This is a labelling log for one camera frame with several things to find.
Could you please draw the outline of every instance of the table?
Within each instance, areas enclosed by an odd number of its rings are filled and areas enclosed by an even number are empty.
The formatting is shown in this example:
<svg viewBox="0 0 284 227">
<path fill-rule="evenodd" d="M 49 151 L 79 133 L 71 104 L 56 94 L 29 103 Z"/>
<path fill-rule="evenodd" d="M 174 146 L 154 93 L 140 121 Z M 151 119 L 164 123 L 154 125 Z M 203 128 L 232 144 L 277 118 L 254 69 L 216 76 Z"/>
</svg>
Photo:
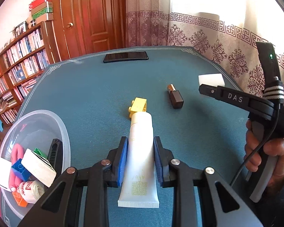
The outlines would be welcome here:
<svg viewBox="0 0 284 227">
<path fill-rule="evenodd" d="M 200 95 L 198 75 L 222 73 L 226 87 L 239 89 L 235 81 L 191 47 L 136 47 L 109 52 L 124 51 L 146 51 L 149 60 L 105 64 L 107 52 L 102 52 L 49 66 L 26 97 L 17 118 L 38 109 L 55 112 L 68 131 L 71 165 L 82 169 L 105 158 L 122 135 L 129 135 L 128 107 L 135 97 L 146 98 L 154 135 L 160 136 L 163 146 L 189 166 L 211 166 L 230 182 L 245 154 L 248 113 Z M 182 109 L 173 109 L 169 101 L 167 85 L 171 83 L 184 99 Z M 239 178 L 235 189 L 244 197 L 242 185 Z M 157 189 L 160 207 L 137 209 L 118 208 L 120 189 L 109 188 L 110 226 L 170 226 L 172 189 L 159 185 Z M 17 226 L 20 219 L 4 200 L 2 210 L 5 221 Z"/>
</svg>

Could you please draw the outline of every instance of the black cable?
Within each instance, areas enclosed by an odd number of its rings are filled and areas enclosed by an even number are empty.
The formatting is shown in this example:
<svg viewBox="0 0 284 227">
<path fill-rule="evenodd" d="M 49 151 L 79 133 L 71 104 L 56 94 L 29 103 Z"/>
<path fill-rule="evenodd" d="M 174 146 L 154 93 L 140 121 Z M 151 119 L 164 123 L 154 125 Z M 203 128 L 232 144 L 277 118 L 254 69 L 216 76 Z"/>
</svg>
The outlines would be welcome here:
<svg viewBox="0 0 284 227">
<path fill-rule="evenodd" d="M 242 169 L 244 168 L 244 166 L 246 165 L 247 162 L 249 162 L 249 160 L 251 159 L 252 156 L 255 155 L 256 152 L 258 152 L 260 150 L 260 148 L 263 147 L 263 145 L 268 141 L 268 139 L 271 137 L 271 135 L 273 134 L 276 125 L 278 123 L 278 119 L 279 119 L 279 109 L 276 110 L 276 118 L 274 120 L 273 123 L 273 127 L 271 128 L 270 132 L 267 134 L 267 136 L 265 136 L 265 138 L 262 139 L 262 141 L 260 142 L 260 144 L 250 153 L 249 156 L 247 156 L 247 158 L 244 160 L 244 162 L 241 164 L 240 168 L 237 170 L 235 176 L 233 177 L 233 179 L 231 180 L 230 186 L 232 187 L 233 184 L 235 183 L 236 179 L 238 178 L 238 176 L 240 175 Z"/>
</svg>

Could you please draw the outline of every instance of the metal screw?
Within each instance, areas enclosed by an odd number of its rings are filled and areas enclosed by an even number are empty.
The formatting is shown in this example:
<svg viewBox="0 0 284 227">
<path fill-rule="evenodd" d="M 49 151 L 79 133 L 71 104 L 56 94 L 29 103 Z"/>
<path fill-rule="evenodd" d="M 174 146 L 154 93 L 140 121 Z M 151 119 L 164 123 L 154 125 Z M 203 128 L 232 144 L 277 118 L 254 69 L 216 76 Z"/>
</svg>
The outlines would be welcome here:
<svg viewBox="0 0 284 227">
<path fill-rule="evenodd" d="M 75 171 L 76 171 L 76 169 L 74 167 L 69 167 L 69 168 L 66 169 L 66 172 L 68 174 L 73 174 Z"/>
<path fill-rule="evenodd" d="M 111 163 L 111 162 L 109 161 L 109 159 L 103 159 L 103 160 L 101 161 L 101 164 L 102 164 L 103 166 L 108 166 L 110 163 Z"/>
<path fill-rule="evenodd" d="M 211 168 L 211 167 L 207 167 L 205 169 L 205 171 L 206 171 L 207 174 L 214 174 L 214 172 L 215 172 L 215 170 L 213 168 Z"/>
<path fill-rule="evenodd" d="M 178 164 L 180 164 L 180 161 L 178 159 L 172 159 L 170 161 L 173 165 L 177 166 Z"/>
</svg>

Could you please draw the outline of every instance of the brass door knob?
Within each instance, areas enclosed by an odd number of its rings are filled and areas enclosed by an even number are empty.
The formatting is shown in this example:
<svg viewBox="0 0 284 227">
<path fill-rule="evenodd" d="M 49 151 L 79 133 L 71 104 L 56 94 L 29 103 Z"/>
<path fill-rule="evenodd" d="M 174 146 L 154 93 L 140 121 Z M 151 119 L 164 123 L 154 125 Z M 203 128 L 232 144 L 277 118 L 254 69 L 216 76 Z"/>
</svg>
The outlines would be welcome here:
<svg viewBox="0 0 284 227">
<path fill-rule="evenodd" d="M 73 23 L 72 22 L 70 22 L 70 23 L 68 23 L 67 25 L 66 25 L 66 28 L 67 29 L 70 29 L 70 28 L 72 28 L 73 27 Z"/>
</svg>

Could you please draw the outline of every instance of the gray handle grip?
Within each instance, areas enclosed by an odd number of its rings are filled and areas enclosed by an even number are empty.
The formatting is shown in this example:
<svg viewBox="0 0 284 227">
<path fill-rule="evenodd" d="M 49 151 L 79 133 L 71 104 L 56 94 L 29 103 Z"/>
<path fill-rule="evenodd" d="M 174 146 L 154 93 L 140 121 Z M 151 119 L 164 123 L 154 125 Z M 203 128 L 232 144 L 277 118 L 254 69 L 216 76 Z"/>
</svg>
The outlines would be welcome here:
<svg viewBox="0 0 284 227">
<path fill-rule="evenodd" d="M 252 132 L 258 141 L 262 141 L 265 129 L 264 126 L 257 122 L 252 121 Z M 258 202 L 273 174 L 278 161 L 278 156 L 268 156 L 264 153 L 263 149 L 259 150 L 262 162 L 255 173 L 248 172 L 247 181 L 249 183 L 250 199 L 253 202 Z"/>
</svg>

